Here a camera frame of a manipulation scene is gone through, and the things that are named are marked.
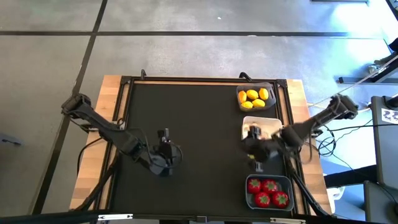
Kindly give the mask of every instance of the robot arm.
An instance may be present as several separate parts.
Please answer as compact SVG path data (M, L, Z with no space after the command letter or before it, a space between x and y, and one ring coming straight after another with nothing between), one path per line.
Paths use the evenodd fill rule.
M266 162L274 156L285 157L288 173L296 181L301 193L309 202L317 215L328 216L321 206L315 201L301 178L297 175L290 154L298 150L310 137L313 130L329 123L333 119L353 119L358 114L358 106L347 96L335 95L331 98L328 107L302 123L294 123L282 128L272 139L259 139L260 128L251 126L248 136L243 139L244 150L254 156L256 161Z
M133 135L136 129L120 129L118 125L110 123L95 112L86 95L71 96L62 105L62 113L71 119L80 118L89 122L90 126L98 129L103 139L114 144L122 154L159 176L172 175L172 169L182 160L181 149L169 139L168 129L158 131L159 145L150 150L148 142L143 142ZM148 160L141 157L144 151L148 154Z

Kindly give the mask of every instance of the yellow fruit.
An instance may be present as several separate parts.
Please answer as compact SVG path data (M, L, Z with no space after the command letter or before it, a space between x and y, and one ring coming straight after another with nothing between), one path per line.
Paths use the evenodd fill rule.
M239 95L239 102L241 102L241 103L246 102L246 99L248 96L243 90L240 91L238 95Z
M265 107L266 103L260 99L256 99L253 101L253 106L254 107Z
M253 104L250 101L246 101L246 102L242 103L242 106L247 109L253 108Z
M265 88L261 88L259 94L262 100L268 100L268 90L266 90Z
M259 94L256 90L248 90L246 93L248 94L248 97L252 100L255 100L259 97Z

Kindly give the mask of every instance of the gray tray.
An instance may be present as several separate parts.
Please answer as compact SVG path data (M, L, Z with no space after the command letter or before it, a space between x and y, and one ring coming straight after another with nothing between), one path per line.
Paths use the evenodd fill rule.
M266 106L262 107L262 108L255 108L255 107L253 107L251 109L244 108L241 105L241 102L239 101L239 92L242 91L242 90L243 91L256 90L258 92L261 88L265 88L268 91L268 95L269 95L268 99L264 101L266 103ZM253 83L253 84L237 86L236 87L236 99L238 100L239 108L242 111L245 111L245 112L266 110L266 109L270 108L271 106L273 106L276 103L276 97L275 97L274 90L272 89L272 85L270 83L266 83L266 82L264 82L264 83Z
M256 204L254 203L254 194L249 194L247 187L248 187L248 180L250 178L257 178L260 180L265 180L265 179L271 179L274 180L278 183L278 190L281 190L289 196L289 204L286 206L286 208L278 208L273 204L270 204L268 208L260 208L257 207ZM291 211L294 206L294 196L293 196L293 190L292 190L292 183L290 180L281 175L262 175L262 174L251 174L248 175L246 178L246 181L244 183L244 193L246 194L246 203L251 209L262 209L262 210L278 210L278 211Z

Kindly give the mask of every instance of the white label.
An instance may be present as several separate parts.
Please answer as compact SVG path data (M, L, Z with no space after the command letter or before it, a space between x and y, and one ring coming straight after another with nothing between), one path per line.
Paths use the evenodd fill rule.
M132 219L132 214L98 215L98 220L125 220Z
M398 111L381 108L381 120L391 124L398 124Z

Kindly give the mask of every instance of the black metal frame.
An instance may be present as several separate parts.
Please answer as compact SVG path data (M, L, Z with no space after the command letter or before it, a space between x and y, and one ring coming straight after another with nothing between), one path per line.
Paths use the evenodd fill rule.
M363 184L366 180L377 183L376 165L324 176L326 188Z
M390 104L391 102L388 103L388 101L386 101L388 99L389 97L386 96L372 96L370 107L372 110L372 120L374 125L388 124L382 119L384 116L382 109L394 111L397 110L397 108ZM391 141L393 137L395 137L394 133L395 131L391 128L386 129L378 126L373 127L374 148L376 152L377 182L387 187L398 189L398 183L397 181L394 181L395 178L393 178L397 166L395 165L394 161L388 159L386 156L383 156L385 154L392 155L388 152L394 151L394 148L391 145Z
M384 71L374 77L366 79L361 84L384 84L384 85L398 85L398 78L389 78L394 73L398 72L398 60L392 62ZM339 77L339 83L354 84L363 78L356 77Z
M84 211L84 212L60 212L60 213L47 213L40 215L23 215L23 216L14 216L14 217L1 217L1 223L30 223L30 224L53 224L53 223L61 223L61 224L71 224L71 223L97 223L99 217L104 217L105 215L117 215L118 213L111 213L109 210L95 210L95 211ZM135 218L133 216L124 214L126 219ZM337 219L333 217L318 217L311 215L294 215L294 219L305 220L308 224L372 224L374 222L364 222L364 221L356 221L356 220L346 220L346 219ZM276 218L270 219L270 222L277 222Z
M276 109L276 113L277 113L277 117L278 119L280 119L282 121L282 123L284 125L286 124L292 124L293 123L293 115L292 115L292 110L291 110L291 106L290 106L290 98L289 98L289 92L287 91L287 82L286 80L252 80L251 78L249 78L248 76L245 75L241 75L241 78L179 78L179 77L147 77L145 74L145 71L142 70L141 72L141 76L140 77L126 77L123 76L121 78L121 84L120 84L120 89L119 89L119 93L118 93L118 98L116 100L116 105L115 105L115 110L114 110L114 115L113 115L113 120L116 120L118 117L118 113L119 113L119 108L120 108L120 104L121 104L121 99L123 97L123 89L125 88L124 86L127 85L127 82L129 83L129 89L128 89L128 95L127 95L127 99L126 99L126 104L125 104L125 108L124 108L124 113L123 113L123 122L124 125L127 125L127 117L128 117L128 108L129 105L131 103L131 96L132 94L134 94L134 82L137 80L145 80L145 81L166 81L166 82L233 82L233 83L245 83L245 81L242 79L245 78L246 82L253 82L253 83L258 83L258 82L270 82L272 83L272 87L275 91L275 96L276 98L280 99L280 95L279 95L279 87L282 87L283 92L284 92L284 98L285 98L285 104L286 104L286 109L287 109L287 116L288 116L288 121L284 121L283 119L283 115L282 115L282 106L281 106L281 101L278 100L277 103L275 104L275 109ZM105 158L104 158L104 162L103 162L103 169L104 167L107 167L107 161L109 160L111 154L111 146L107 146L106 148L106 152L105 152ZM300 161L295 159L295 164L297 166L297 173L299 175L300 178L303 179L303 170L302 170L302 164ZM290 181L293 183L293 179L288 175L287 171L285 171L286 176L289 177ZM113 174L111 176L111 180L110 180L110 188L108 190L108 197L106 199L106 204L105 207L106 209L111 210L111 204L112 204L112 194L114 193L114 185L117 182L117 171L115 172L115 174ZM294 209L292 210L292 215L297 214L297 200L296 200L296 196L295 196L295 189L293 189L294 191L294 201L295 201L295 206ZM101 195L98 196L96 202L95 202L95 207L94 209L99 209L99 204L100 204L100 200L101 200ZM302 200L303 200L303 207L304 207L304 212L306 215L310 215L310 207L309 204L307 203L306 199L304 198L304 196L302 196ZM173 219L173 218L181 218L181 217L176 217L173 215L140 215L140 214L134 214L135 217L137 218L155 218L155 219ZM184 218L188 218L188 219L192 219L195 220L196 217L187 217L184 216ZM225 220L228 219L228 217L212 217L212 220Z
M395 18L398 20L398 12L396 11L392 1L391 0L386 0L386 2L387 2L387 5L390 7L391 12L395 16Z

